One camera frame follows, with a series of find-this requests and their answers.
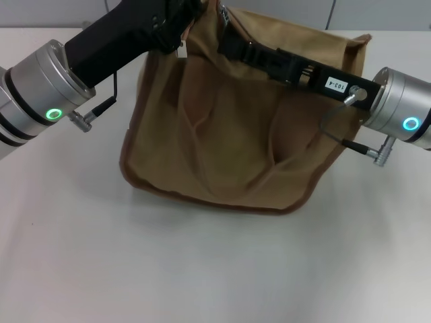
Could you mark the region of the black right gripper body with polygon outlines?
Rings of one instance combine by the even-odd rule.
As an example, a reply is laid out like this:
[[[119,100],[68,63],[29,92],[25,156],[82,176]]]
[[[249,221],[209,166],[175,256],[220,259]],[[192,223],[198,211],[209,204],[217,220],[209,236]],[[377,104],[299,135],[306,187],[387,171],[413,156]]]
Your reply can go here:
[[[282,52],[284,81],[361,110],[370,110],[381,86],[316,61]]]

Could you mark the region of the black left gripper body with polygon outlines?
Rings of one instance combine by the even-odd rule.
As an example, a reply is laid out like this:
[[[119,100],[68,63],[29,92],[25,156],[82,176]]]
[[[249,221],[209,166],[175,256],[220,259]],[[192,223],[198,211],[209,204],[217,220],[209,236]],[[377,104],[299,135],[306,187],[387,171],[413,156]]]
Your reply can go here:
[[[164,23],[175,3],[121,1],[65,44],[69,68],[92,88],[145,52],[164,53]]]

